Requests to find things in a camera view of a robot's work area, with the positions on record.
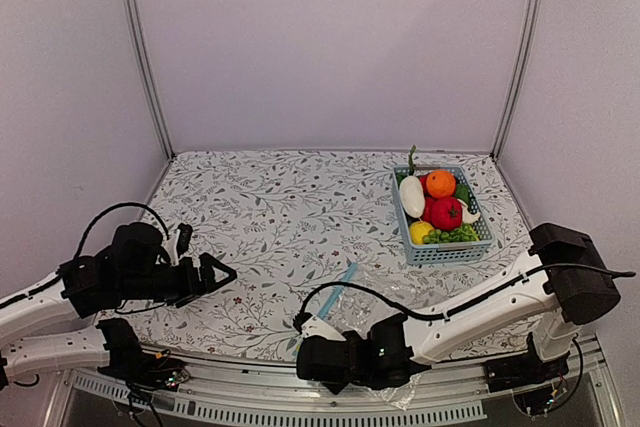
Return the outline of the clear zip top bag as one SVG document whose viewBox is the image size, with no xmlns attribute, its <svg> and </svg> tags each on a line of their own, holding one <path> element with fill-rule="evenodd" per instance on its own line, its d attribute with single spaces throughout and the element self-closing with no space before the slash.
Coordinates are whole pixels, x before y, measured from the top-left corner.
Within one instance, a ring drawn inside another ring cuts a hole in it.
<svg viewBox="0 0 640 427">
<path fill-rule="evenodd" d="M 363 339 L 363 385 L 349 386 L 383 392 L 405 387 L 428 367 L 413 360 L 414 348 L 406 340 L 404 327 L 413 312 L 398 302 L 395 291 L 379 292 L 371 280 L 351 266 L 339 280 L 307 294 L 296 315 L 315 314 L 345 338 L 358 334 Z"/>
</svg>

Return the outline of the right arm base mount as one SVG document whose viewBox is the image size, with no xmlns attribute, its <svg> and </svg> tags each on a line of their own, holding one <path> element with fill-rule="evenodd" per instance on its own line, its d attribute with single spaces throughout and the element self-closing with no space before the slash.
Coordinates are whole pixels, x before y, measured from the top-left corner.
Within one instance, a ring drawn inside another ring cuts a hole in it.
<svg viewBox="0 0 640 427">
<path fill-rule="evenodd" d="M 549 385 L 536 391 L 514 394 L 512 400 L 518 410 L 529 418 L 547 416 L 569 403 L 580 387 L 584 375 L 584 354 L 574 336 L 571 340 L 579 359 L 577 379 L 568 391 L 569 351 L 555 360 L 543 362 L 534 346 L 533 334 L 526 338 L 524 353 L 489 360 L 482 364 L 490 393 L 513 390 L 528 385 Z"/>
</svg>

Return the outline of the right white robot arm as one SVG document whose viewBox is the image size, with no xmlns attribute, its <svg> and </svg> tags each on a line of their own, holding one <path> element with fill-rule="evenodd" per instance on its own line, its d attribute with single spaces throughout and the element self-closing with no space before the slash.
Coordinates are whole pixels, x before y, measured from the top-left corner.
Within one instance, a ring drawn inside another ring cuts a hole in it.
<svg viewBox="0 0 640 427">
<path fill-rule="evenodd" d="M 401 387 L 458 348 L 532 316 L 526 350 L 483 369 L 492 392 L 539 384 L 568 372 L 568 357 L 580 328 L 616 307 L 615 282 L 633 272 L 608 269 L 591 237 L 543 223 L 533 228 L 529 249 L 475 287 L 432 307 L 411 310 L 367 287 L 348 283 L 394 315 L 373 324 L 365 336 L 338 332 L 307 310 L 293 326 L 302 342 L 296 375 L 334 394 L 347 385 L 371 390 Z"/>
</svg>

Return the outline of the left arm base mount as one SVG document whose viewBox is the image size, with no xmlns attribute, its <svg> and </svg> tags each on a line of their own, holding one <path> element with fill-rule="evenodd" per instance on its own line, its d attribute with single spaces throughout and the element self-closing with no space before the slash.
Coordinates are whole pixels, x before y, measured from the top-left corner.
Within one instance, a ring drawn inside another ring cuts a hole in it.
<svg viewBox="0 0 640 427">
<path fill-rule="evenodd" d="M 124 382 L 128 389 L 128 415 L 137 426 L 145 426 L 139 418 L 144 410 L 151 413 L 157 426 L 163 426 L 154 405 L 154 394 L 159 391 L 176 392 L 191 378 L 186 364 L 174 358 L 169 349 L 156 353 L 133 349 L 112 351 L 109 364 L 98 367 L 97 372 Z"/>
</svg>

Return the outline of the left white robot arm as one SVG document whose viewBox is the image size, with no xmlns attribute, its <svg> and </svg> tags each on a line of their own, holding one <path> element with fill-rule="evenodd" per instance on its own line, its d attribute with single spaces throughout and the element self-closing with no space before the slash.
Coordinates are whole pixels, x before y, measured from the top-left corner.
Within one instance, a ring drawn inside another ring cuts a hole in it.
<svg viewBox="0 0 640 427">
<path fill-rule="evenodd" d="M 193 229 L 169 234 L 134 222 L 119 226 L 94 256 L 76 254 L 42 281 L 1 301 L 1 385 L 75 368 L 94 368 L 138 389 L 174 391 L 187 381 L 183 361 L 143 350 L 126 315 L 94 322 L 127 301 L 181 308 L 234 282 L 237 273 L 209 253 L 188 256 Z M 52 334 L 80 320 L 89 326 Z"/>
</svg>

